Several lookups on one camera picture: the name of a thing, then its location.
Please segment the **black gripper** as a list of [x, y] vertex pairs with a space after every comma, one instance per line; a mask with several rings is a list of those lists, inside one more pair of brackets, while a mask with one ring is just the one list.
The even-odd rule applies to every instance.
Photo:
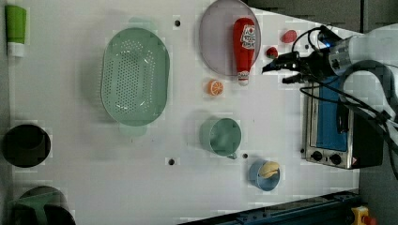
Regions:
[[312, 52], [308, 56], [299, 56], [298, 52], [288, 52], [279, 55], [262, 68], [262, 72], [288, 69], [298, 71], [298, 74], [282, 78], [282, 83], [313, 83], [322, 82], [328, 77], [334, 76], [330, 67], [329, 54], [327, 52]]

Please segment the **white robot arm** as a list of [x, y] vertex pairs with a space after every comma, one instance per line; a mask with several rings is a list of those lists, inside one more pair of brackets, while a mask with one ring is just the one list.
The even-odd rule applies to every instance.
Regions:
[[284, 83], [315, 83], [339, 96], [339, 103], [373, 118], [377, 123], [397, 122], [397, 26], [379, 27], [366, 34], [342, 38], [325, 25], [316, 32], [324, 44], [302, 56], [296, 50], [282, 54], [263, 72], [290, 70]]

